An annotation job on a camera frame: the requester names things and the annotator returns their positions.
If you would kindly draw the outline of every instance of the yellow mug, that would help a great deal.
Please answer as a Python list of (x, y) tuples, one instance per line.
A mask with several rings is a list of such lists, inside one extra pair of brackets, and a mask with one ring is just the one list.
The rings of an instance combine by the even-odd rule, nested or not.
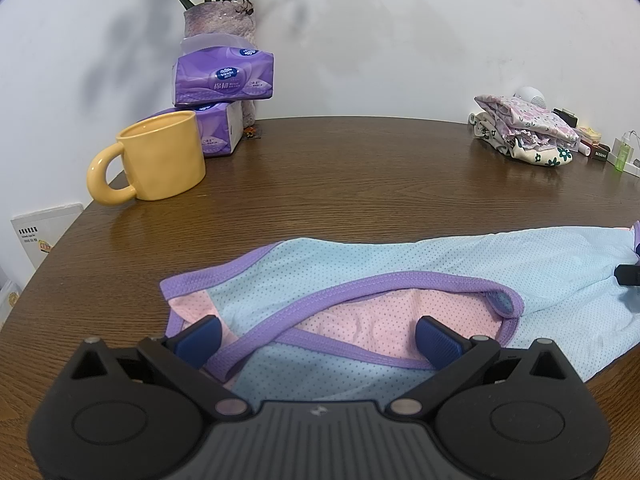
[[(171, 112), (140, 121), (122, 130), (116, 143), (95, 156), (86, 173), (86, 186), (96, 202), (116, 205), (137, 197), (162, 200), (191, 189), (204, 178), (204, 156), (196, 113)], [(107, 184), (109, 163), (122, 157), (129, 185)]]

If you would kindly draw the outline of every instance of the mug rim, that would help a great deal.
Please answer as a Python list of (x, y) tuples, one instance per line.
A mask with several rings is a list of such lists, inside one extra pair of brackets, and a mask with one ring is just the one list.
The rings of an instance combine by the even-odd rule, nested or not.
[[(147, 130), (144, 132), (140, 132), (138, 134), (133, 134), (133, 135), (127, 135), (131, 130), (135, 129), (135, 128), (139, 128), (140, 125), (144, 125), (147, 123), (152, 123), (154, 121), (157, 121), (160, 117), (166, 117), (167, 115), (171, 115), (171, 116), (183, 116), (183, 118), (181, 120), (177, 120), (175, 122), (173, 122), (172, 124), (169, 125), (164, 125), (164, 126), (160, 126), (158, 128), (156, 128), (155, 130)], [(163, 130), (165, 128), (170, 128), (171, 126), (177, 126), (178, 124), (182, 124), (185, 123), (186, 121), (189, 121), (190, 119), (193, 119), (196, 116), (196, 112), (194, 112), (193, 110), (176, 110), (175, 112), (169, 112), (166, 114), (160, 114), (160, 115), (156, 115), (153, 117), (149, 117), (146, 119), (143, 119), (141, 121), (138, 121), (137, 123), (133, 123), (131, 126), (127, 126), (126, 128), (124, 128), (122, 131), (120, 131), (117, 135), (116, 135), (116, 139), (117, 140), (123, 140), (123, 139), (133, 139), (135, 137), (141, 137), (141, 136), (145, 136), (148, 134), (152, 134), (154, 132), (157, 132), (159, 130)]]

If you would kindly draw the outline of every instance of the green flower print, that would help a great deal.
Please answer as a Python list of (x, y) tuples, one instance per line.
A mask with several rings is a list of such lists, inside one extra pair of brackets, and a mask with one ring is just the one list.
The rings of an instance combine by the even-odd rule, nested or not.
[(559, 156), (564, 159), (564, 161), (566, 161), (568, 158), (571, 158), (571, 153), (569, 152), (569, 150), (566, 150), (564, 148), (558, 148), (558, 153)]

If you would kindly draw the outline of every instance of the brown tabletop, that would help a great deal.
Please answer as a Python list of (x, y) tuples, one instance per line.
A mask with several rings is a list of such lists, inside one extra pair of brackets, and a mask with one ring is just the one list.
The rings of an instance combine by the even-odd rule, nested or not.
[[(263, 138), (208, 160), (204, 181), (180, 196), (92, 203), (45, 259), (0, 332), (0, 479), (40, 477), (27, 424), (83, 338), (122, 346), (164, 330), (168, 306), (158, 282), (167, 276), (301, 236), (412, 242), (630, 226), (640, 218), (640, 179), (581, 155), (561, 168), (508, 160), (462, 124), (300, 118), (261, 125)], [(612, 429), (600, 480), (640, 478), (638, 353), (588, 383)]]

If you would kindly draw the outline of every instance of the white wall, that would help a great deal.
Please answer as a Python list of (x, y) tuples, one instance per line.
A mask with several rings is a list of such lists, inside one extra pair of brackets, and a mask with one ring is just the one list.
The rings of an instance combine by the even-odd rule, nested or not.
[[(479, 93), (530, 84), (609, 142), (640, 130), (635, 0), (254, 0), (276, 55), (263, 118), (385, 115), (464, 122)], [(89, 202), (92, 156), (170, 105), (175, 0), (0, 2), (0, 266), (33, 269), (17, 214)]]

